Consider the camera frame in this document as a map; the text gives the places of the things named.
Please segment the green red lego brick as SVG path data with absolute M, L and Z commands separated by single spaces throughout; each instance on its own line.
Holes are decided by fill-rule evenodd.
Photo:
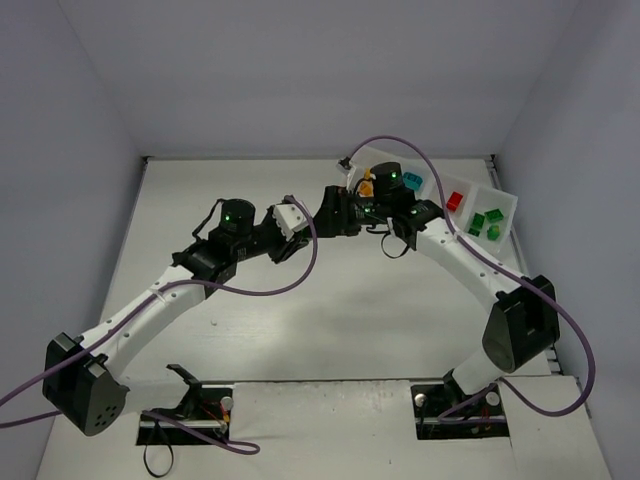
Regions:
M 484 215 L 490 223 L 498 223 L 504 219 L 504 214 L 499 208 L 485 211 Z

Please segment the yellow rounded lego brick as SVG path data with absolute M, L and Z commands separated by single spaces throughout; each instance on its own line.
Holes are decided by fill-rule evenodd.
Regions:
M 366 169 L 362 178 L 356 181 L 353 189 L 354 193 L 359 197 L 373 197 L 373 177 L 369 169 Z

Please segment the teal green printed lego brick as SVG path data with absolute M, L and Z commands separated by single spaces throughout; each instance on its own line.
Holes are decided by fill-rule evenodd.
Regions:
M 415 173 L 405 172 L 403 174 L 404 185 L 414 192 L 419 192 L 424 184 L 424 179 Z

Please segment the green rounded lego piece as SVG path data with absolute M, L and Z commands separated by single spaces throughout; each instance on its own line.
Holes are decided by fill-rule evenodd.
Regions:
M 499 225 L 490 225 L 487 229 L 487 238 L 490 241 L 497 241 L 501 236 L 501 229 Z

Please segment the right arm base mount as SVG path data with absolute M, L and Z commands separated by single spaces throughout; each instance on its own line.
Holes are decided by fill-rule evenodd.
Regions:
M 414 384 L 410 387 L 419 441 L 508 438 L 506 414 L 498 386 L 493 383 L 477 397 L 455 400 L 445 385 Z

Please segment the green brick from teal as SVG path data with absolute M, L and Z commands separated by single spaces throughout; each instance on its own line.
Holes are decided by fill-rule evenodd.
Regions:
M 485 220 L 486 220 L 486 217 L 483 214 L 474 213 L 471 218 L 469 227 L 473 229 L 481 230 L 484 226 Z

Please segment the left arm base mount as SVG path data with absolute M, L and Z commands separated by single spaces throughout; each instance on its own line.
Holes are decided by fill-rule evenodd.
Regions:
M 172 408 L 154 408 L 153 412 L 178 421 L 207 438 L 226 443 L 229 440 L 234 387 L 197 379 L 179 364 L 166 368 L 187 385 L 180 402 Z M 136 444 L 139 446 L 195 446 L 207 442 L 192 436 L 171 423 L 141 415 Z

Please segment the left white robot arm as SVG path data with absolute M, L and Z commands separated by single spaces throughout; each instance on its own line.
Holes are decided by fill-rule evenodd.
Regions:
M 132 360 L 165 328 L 218 290 L 240 262 L 261 255 L 273 262 L 314 242 L 304 231 L 312 219 L 292 196 L 268 208 L 255 223 L 255 207 L 246 200 L 220 200 L 217 227 L 172 255 L 171 265 L 143 294 L 120 312 L 85 333 L 57 335 L 47 346 L 42 392 L 85 436 L 105 431 L 128 410 L 124 373 Z

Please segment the red rounded lego brick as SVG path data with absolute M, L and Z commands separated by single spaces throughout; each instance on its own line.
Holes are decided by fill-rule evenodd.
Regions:
M 453 191 L 447 199 L 446 208 L 450 212 L 456 212 L 460 208 L 463 200 L 464 195 L 461 192 Z

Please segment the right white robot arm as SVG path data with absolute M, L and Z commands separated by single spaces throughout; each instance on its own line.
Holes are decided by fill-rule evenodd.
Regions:
M 555 289 L 546 277 L 529 279 L 499 265 L 460 234 L 439 205 L 418 198 L 404 184 L 399 163 L 378 164 L 371 173 L 370 197 L 360 196 L 355 182 L 325 188 L 314 217 L 317 234 L 354 236 L 364 226 L 386 225 L 408 249 L 435 261 L 476 298 L 488 320 L 478 349 L 444 378 L 455 398 L 480 392 L 559 339 Z

